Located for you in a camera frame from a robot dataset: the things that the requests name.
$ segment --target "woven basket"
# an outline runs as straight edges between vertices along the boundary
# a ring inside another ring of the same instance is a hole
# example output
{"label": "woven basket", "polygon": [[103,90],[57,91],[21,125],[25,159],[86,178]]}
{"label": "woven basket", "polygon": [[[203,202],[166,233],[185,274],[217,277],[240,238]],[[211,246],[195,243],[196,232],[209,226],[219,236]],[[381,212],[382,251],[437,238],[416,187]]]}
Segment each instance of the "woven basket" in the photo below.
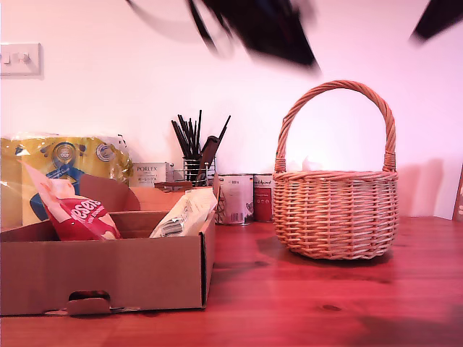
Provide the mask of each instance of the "woven basket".
{"label": "woven basket", "polygon": [[[383,170],[286,172],[286,138],[297,112],[316,95],[336,88],[362,93],[383,114]],[[273,207],[279,240],[293,252],[311,258],[371,259],[384,254],[399,223],[395,147],[391,109],[366,85],[338,80],[305,93],[284,117],[276,151]]]}

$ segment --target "logo on package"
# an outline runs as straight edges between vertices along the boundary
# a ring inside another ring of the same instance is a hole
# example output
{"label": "logo on package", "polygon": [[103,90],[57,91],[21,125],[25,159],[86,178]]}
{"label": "logo on package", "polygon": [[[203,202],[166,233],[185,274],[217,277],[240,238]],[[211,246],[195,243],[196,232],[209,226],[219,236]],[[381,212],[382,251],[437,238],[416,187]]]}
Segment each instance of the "logo on package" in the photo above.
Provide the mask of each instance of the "logo on package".
{"label": "logo on package", "polygon": [[101,143],[96,148],[96,156],[104,162],[108,162],[114,158],[114,152],[106,143]]}
{"label": "logo on package", "polygon": [[63,165],[73,166],[75,162],[76,150],[72,143],[61,142],[53,149],[52,160],[56,168]]}

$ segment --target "tin can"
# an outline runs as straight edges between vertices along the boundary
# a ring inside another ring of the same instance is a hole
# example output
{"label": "tin can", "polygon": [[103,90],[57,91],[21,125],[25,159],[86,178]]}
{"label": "tin can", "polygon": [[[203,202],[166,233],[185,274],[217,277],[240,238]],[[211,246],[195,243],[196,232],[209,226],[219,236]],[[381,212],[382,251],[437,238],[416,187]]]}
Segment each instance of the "tin can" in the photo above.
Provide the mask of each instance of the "tin can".
{"label": "tin can", "polygon": [[275,181],[271,173],[254,175],[254,220],[273,220],[273,189]]}
{"label": "tin can", "polygon": [[217,224],[249,224],[254,213],[253,177],[249,174],[218,175],[220,195]]}

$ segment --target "snack bag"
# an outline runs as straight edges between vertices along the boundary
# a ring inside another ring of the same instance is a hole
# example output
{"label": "snack bag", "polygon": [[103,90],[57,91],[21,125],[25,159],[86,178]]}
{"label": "snack bag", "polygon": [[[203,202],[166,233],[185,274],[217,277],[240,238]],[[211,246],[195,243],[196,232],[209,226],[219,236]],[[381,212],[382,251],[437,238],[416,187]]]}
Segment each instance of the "snack bag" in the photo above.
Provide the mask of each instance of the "snack bag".
{"label": "snack bag", "polygon": [[111,216],[99,201],[75,194],[66,179],[49,179],[22,163],[43,201],[58,237],[62,241],[120,239]]}

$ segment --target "wooden table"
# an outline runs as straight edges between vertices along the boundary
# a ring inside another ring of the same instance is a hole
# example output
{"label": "wooden table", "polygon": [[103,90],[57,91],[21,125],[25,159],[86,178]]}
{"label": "wooden table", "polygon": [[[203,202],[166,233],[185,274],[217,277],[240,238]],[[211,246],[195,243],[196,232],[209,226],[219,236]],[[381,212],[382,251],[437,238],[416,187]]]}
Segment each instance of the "wooden table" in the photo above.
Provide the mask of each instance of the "wooden table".
{"label": "wooden table", "polygon": [[350,262],[220,226],[205,310],[7,317],[5,346],[463,346],[463,223],[404,218],[392,252]]}

